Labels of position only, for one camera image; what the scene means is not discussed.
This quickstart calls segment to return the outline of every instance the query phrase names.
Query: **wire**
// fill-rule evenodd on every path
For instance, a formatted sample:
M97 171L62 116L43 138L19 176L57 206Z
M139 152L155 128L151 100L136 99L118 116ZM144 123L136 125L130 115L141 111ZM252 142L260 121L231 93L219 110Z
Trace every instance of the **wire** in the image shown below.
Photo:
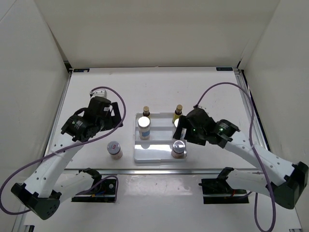
M64 147L64 148L62 148L62 149L59 149L59 150L56 151L55 153L60 153L60 152L62 152L62 151L64 151L64 150L68 150L68 149L71 149L71 148L74 148L74 147L77 147L77 146L82 146L82 145L85 145L85 144L93 143L93 142L95 142L95 141L97 141L97 140L103 139L103 138L109 136L110 134L112 134L115 130L117 130L117 129L122 125L122 123L123 123L123 121L124 121L124 119L125 119L125 117L126 117L126 104L125 104L125 101L123 100L123 98L122 98L115 90L113 90L112 88L109 88L109 87L97 87L97 88L94 88L92 91L97 90L97 89L99 89L99 88L108 89L108 90L110 90L111 92L113 92L114 94L116 94L116 95L119 97L119 99L120 99L120 101L121 101L121 103L122 103L122 105L123 105L123 107L124 107L124 114L123 114L123 117L122 117L121 121L120 121L120 122L118 123L118 125L117 125L114 129L112 129L110 132L108 132L108 133L106 133L106 134L104 134L104 135L102 135L102 136L100 136L100 137L98 137L98 138L95 138L95 139L92 139L92 140L88 140L88 141L86 141L86 142L82 142L82 143L78 143L78 144L66 146L66 147ZM51 153L51 154L49 154L49 155L47 155L47 156L45 156L45 157L42 157L42 158L40 158L40 159L37 159L37 160L35 160L35 161L32 161L32 162L26 164L25 166L19 168L19 169L16 170L15 172L13 172L13 173L3 182L3 184L2 184L2 186L1 186L1 188L0 188L0 209L1 209L3 212L5 212L6 214L9 214L9 215L20 215L20 214L24 214L24 213L30 212L30 210L25 210L25 211L22 211L22 212L11 212L11 211L7 210L7 209L3 206L3 204L2 204L2 193L3 193L4 187L5 187L5 186L7 185L7 183L8 183L16 174L18 174L19 172L21 172L22 170L26 169L27 167L30 167L30 166L33 165L33 164L42 162L43 160L46 160L46 159L49 159L49 158L53 157L54 155L56 155L55 153ZM117 178L115 175L111 175L110 177L114 177L114 178L118 181L118 178ZM101 183L100 181L97 182L97 184L94 185L93 188L95 188L98 184L100 184L100 183Z
M200 102L202 101L203 97L205 96L205 94L211 90L212 88L216 87L216 86L219 86L219 85L232 85L232 86L236 86L237 88L239 88L245 95L246 97L248 98L249 100L249 103L251 105L251 121L250 121L250 127L249 127L249 141L250 141L250 145L253 146L253 140L252 140L252 129L253 129L253 119L254 119L254 106L253 106L253 103L251 101L251 98L249 96L249 94L240 86L234 84L234 83L231 83L231 82L220 82L220 83L217 83L213 86L210 86L204 93L203 95L201 96L201 98L199 99L199 101L197 102L197 105L200 104ZM274 196L274 192L271 188L271 183L270 183L270 180L269 180L269 177L267 175L267 172L266 172L266 169L265 169L265 166L264 164L262 163L262 160L256 150L256 148L253 146L253 152L261 166L261 169L264 173L264 176L265 176L265 179L266 179L266 182L267 182L267 189L269 191L269 195L270 195L270 198L271 198L271 204L272 204L272 222L271 222L271 225L269 227L269 229L267 231L264 231L258 220L257 220L257 193L255 195L255 203L254 203L254 220L255 220L255 223L258 227L258 229L261 231L261 232L271 232L273 231L274 227L275 227L275 223L276 223L276 204L275 204L275 196Z

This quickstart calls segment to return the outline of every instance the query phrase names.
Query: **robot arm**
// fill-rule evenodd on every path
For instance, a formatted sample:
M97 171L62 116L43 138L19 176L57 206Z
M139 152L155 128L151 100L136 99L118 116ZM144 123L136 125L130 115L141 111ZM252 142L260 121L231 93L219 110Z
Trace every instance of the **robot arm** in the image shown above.
M186 129L184 139L188 142L205 145L208 141L233 152L261 170L249 138L231 122L225 119L215 122L203 109L195 106L187 116L180 117L174 139L180 139L183 128ZM308 166L302 162L293 164L281 159L259 145L254 145L254 148L265 166L276 203L293 209L307 185ZM265 177L260 172L246 173L224 168L218 175L217 182L231 189L246 189L269 196Z
M115 128L120 122L121 116L116 102L111 103L106 97L92 97L89 106L75 112L61 128L58 141L51 149L55 155L45 159L23 184L15 183L11 192L41 219L50 218L61 202L90 189L101 180L97 171L88 168L71 179L56 183L73 156L82 149L83 142L87 142L100 131ZM75 147L57 152L70 146Z

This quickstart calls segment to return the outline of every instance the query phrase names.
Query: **small bottle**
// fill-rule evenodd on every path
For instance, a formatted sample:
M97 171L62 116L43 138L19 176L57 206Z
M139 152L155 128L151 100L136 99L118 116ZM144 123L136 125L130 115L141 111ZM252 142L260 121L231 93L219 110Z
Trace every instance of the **small bottle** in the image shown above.
M177 140L174 142L173 147L172 147L172 152L171 155L175 159L180 159L183 158L185 152L185 144L183 141Z
M173 116L173 123L175 122L176 119L180 118L180 115L182 114L183 114L183 106L177 105L174 116Z
M114 160L118 160L122 157L123 152L121 150L120 144L116 141L111 141L107 145L107 151L110 153L111 158Z
M143 116L137 121L140 132L140 139L147 140L150 138L150 119Z
M144 106L143 116L150 119L150 112L149 112L149 107L148 106Z

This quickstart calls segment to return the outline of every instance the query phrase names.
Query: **gold bottle cap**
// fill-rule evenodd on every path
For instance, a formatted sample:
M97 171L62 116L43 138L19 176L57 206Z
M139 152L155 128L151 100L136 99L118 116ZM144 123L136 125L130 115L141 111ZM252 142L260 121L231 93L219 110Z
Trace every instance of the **gold bottle cap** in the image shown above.
M176 112L177 113L181 113L182 110L183 110L183 106L182 105L177 105Z
M149 107L144 106L143 112L144 112L144 114L149 114Z

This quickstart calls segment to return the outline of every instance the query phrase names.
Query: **white cap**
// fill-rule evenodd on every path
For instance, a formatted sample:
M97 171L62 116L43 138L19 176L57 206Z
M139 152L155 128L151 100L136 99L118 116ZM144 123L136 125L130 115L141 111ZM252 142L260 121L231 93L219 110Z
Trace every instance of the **white cap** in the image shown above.
M150 119L148 117L140 117L137 121L139 127L146 128L150 125Z

